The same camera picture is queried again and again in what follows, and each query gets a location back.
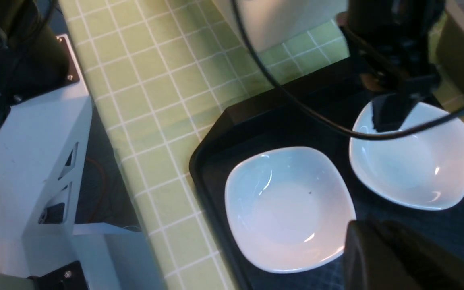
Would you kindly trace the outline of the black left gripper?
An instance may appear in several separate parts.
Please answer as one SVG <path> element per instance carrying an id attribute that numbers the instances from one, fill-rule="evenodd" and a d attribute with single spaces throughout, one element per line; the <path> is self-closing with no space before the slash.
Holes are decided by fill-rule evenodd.
<path id="1" fill-rule="evenodd" d="M 429 57 L 429 33 L 444 0 L 349 0 L 337 14 L 350 60 L 372 92 L 372 123 L 378 133 L 397 131 L 441 77 Z"/>

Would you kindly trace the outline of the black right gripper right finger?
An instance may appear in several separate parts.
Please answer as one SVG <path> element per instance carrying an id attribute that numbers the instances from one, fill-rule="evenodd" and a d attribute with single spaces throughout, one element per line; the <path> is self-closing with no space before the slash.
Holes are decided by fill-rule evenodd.
<path id="1" fill-rule="evenodd" d="M 398 222 L 378 223 L 377 232 L 424 290 L 464 290 L 464 260 Z"/>

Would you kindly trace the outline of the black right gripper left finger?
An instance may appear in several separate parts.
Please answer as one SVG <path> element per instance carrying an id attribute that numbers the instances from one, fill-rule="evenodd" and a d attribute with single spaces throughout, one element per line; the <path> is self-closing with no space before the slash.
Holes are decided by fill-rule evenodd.
<path id="1" fill-rule="evenodd" d="M 418 283 L 407 273 L 373 224 L 352 220 L 343 251 L 345 290 L 416 290 Z"/>

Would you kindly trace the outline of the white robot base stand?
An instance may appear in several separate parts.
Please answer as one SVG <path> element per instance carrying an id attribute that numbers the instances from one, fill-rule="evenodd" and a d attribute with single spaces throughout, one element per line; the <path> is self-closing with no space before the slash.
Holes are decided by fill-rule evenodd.
<path id="1" fill-rule="evenodd" d="M 0 290 L 164 290 L 141 232 L 76 225 L 93 104 L 68 35 L 74 84 L 11 108 L 0 129 Z"/>

